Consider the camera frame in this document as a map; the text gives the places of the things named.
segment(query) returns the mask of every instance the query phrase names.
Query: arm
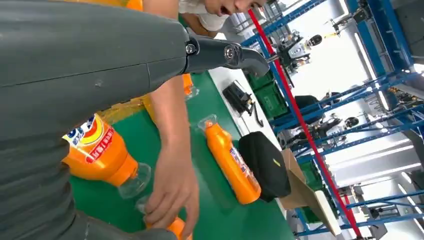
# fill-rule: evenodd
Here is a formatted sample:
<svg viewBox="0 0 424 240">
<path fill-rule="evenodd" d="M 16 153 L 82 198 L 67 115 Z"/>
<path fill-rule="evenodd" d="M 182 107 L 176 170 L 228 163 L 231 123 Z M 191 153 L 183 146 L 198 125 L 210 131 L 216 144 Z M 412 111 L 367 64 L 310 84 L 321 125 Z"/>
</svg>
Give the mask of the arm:
<svg viewBox="0 0 424 240">
<path fill-rule="evenodd" d="M 197 34 L 210 38 L 214 38 L 217 35 L 216 31 L 209 31 L 203 27 L 202 23 L 199 20 L 199 17 L 196 14 L 192 13 L 182 13 L 181 14 L 184 21 L 190 26 L 190 28 Z"/>
<path fill-rule="evenodd" d="M 147 13 L 178 18 L 178 0 L 144 0 L 143 7 Z M 183 78 L 171 78 L 150 97 L 162 146 L 156 163 L 153 193 L 146 204 L 145 221 L 153 228 L 167 228 L 185 207 L 187 218 L 181 235 L 186 238 L 199 216 L 199 187 L 191 161 Z"/>
</svg>

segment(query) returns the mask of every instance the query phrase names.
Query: orange bottle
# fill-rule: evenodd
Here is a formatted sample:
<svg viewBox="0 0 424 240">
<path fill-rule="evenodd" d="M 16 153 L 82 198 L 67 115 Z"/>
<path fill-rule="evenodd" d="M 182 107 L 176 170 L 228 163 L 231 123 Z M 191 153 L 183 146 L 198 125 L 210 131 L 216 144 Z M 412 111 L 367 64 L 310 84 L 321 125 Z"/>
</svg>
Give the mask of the orange bottle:
<svg viewBox="0 0 424 240">
<path fill-rule="evenodd" d="M 134 160 L 122 137 L 97 114 L 63 138 L 70 147 L 62 162 L 74 176 L 110 183 L 123 198 L 134 197 L 150 180 L 150 167 Z"/>
<path fill-rule="evenodd" d="M 144 196 L 142 198 L 140 198 L 136 203 L 135 203 L 135 207 L 142 213 L 142 214 L 146 214 L 145 212 L 145 205 L 147 203 L 147 200 L 149 199 L 149 196 Z M 175 218 L 175 221 L 173 221 L 171 223 L 171 225 L 169 225 L 166 229 L 173 232 L 176 236 L 176 238 L 178 240 L 182 240 L 181 239 L 181 233 L 183 232 L 184 226 L 186 225 L 186 223 L 179 218 L 178 216 Z M 148 223 L 146 223 L 146 227 L 147 228 L 151 228 L 152 226 Z M 192 240 L 193 239 L 193 235 L 190 235 L 187 240 Z"/>
<path fill-rule="evenodd" d="M 143 11 L 143 1 L 142 0 L 129 0 L 126 3 L 126 7 L 132 10 Z"/>
<path fill-rule="evenodd" d="M 241 204 L 256 201 L 261 195 L 261 186 L 233 146 L 231 135 L 218 124 L 217 116 L 208 116 L 198 126 L 203 129 L 207 146 L 234 190 L 237 200 Z"/>
</svg>

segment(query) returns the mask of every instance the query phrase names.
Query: green crate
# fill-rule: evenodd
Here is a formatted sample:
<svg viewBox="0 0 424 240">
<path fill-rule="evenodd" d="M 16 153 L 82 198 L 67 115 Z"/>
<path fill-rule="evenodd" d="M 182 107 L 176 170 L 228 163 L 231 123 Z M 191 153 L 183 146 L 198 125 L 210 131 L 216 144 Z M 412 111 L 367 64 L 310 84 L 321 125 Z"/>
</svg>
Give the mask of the green crate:
<svg viewBox="0 0 424 240">
<path fill-rule="evenodd" d="M 246 74 L 247 81 L 249 82 L 250 87 L 253 90 L 258 90 L 265 85 L 268 85 L 274 81 L 274 75 L 271 70 L 269 70 L 264 76 L 255 77 L 251 74 Z"/>
<path fill-rule="evenodd" d="M 316 224 L 321 222 L 321 220 L 317 217 L 317 215 L 315 215 L 310 207 L 304 206 L 300 209 L 300 211 L 308 224 Z"/>
<path fill-rule="evenodd" d="M 305 162 L 300 165 L 303 175 L 306 179 L 306 184 L 314 191 L 321 190 L 323 188 L 323 179 L 318 172 L 317 167 L 314 163 Z"/>
<path fill-rule="evenodd" d="M 273 119 L 288 112 L 286 101 L 275 82 L 253 92 L 267 119 Z"/>
</svg>

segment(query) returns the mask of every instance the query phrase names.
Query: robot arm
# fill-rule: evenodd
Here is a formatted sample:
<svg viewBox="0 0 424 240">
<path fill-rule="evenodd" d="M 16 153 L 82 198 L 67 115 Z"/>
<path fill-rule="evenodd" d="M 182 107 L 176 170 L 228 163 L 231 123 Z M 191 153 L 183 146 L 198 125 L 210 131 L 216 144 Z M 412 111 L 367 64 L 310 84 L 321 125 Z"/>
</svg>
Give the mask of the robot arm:
<svg viewBox="0 0 424 240">
<path fill-rule="evenodd" d="M 0 239 L 149 239 L 75 210 L 61 136 L 171 77 L 216 67 L 268 71 L 259 53 L 190 37 L 174 20 L 84 3 L 0 1 Z"/>
</svg>

